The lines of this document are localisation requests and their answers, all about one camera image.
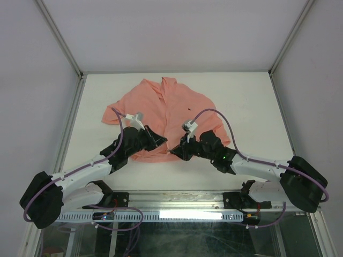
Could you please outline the peach pink zip jacket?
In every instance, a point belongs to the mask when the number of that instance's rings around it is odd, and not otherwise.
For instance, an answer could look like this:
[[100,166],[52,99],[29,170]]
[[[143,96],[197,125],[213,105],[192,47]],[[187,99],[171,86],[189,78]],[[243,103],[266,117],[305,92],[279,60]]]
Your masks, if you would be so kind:
[[[200,114],[204,109],[209,111]],[[179,144],[184,135],[182,125],[198,114],[196,137],[212,130],[223,145],[231,143],[222,120],[213,109],[215,105],[208,97],[177,82],[175,78],[163,77],[161,82],[143,79],[120,100],[107,106],[102,122],[108,125],[119,124],[116,111],[131,115],[141,112],[143,124],[168,141],[153,151],[142,150],[134,154],[132,159],[145,163],[171,162],[178,160],[169,151]]]

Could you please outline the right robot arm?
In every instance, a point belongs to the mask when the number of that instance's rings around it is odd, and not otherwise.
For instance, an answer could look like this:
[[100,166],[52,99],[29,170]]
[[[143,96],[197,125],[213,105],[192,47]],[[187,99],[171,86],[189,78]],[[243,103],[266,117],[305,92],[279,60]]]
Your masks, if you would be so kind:
[[170,152],[184,161],[194,156],[210,160],[222,173],[253,176],[241,189],[240,203],[245,207],[279,201],[315,213],[327,198],[327,180],[300,156],[293,156],[289,161],[242,157],[237,150],[224,146],[213,131],[202,133],[199,140],[186,134]]

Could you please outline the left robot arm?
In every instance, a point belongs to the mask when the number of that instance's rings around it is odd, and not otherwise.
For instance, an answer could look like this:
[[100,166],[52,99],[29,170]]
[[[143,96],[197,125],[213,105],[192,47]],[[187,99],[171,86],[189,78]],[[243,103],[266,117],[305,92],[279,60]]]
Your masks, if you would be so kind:
[[122,129],[108,147],[74,170],[53,175],[44,171],[37,173],[19,201],[24,220],[44,229],[74,206],[73,196],[78,197],[80,207],[110,206],[111,190],[97,185],[97,179],[124,167],[134,154],[142,150],[153,151],[166,142],[167,138],[156,134],[147,125],[141,129],[129,126]]

